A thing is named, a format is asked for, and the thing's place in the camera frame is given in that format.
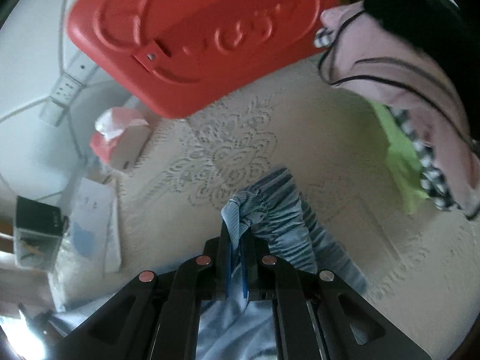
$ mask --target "metal rivet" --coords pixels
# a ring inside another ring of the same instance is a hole
[[[208,264],[210,264],[212,262],[212,259],[208,256],[198,256],[195,261],[200,266],[207,266]]]
[[[271,255],[263,256],[262,257],[262,262],[266,266],[274,266],[277,263],[277,257],[271,256]]]
[[[143,283],[150,283],[153,279],[155,279],[155,273],[152,271],[143,271],[138,278]]]
[[[335,279],[334,273],[330,271],[321,271],[319,276],[323,281],[333,281]]]

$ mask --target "green fabric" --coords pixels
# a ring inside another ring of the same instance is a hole
[[[414,214],[428,194],[420,185],[422,164],[417,157],[412,141],[396,125],[392,114],[379,103],[370,103],[387,136],[390,147],[385,164],[402,195],[404,210]]]

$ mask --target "bright light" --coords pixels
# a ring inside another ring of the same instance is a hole
[[[43,360],[45,348],[21,319],[0,317],[0,325],[8,337],[11,347],[25,360]]]

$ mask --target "white wall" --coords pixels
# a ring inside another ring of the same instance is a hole
[[[0,213],[12,215],[16,195],[60,192],[88,148],[102,111],[129,93],[101,69],[71,107],[71,122],[47,125],[39,114],[78,49],[63,30],[74,0],[21,0],[0,30]]]

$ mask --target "blue garment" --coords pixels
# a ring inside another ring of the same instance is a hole
[[[237,191],[222,209],[222,217],[234,257],[239,258],[239,239],[251,227],[256,237],[268,242],[272,254],[297,269],[311,273],[329,269],[357,292],[365,292],[365,277],[341,244],[318,224],[287,168],[274,169]],[[244,299],[241,267],[236,259],[232,264],[230,299],[202,305],[196,359],[276,359],[272,303]]]

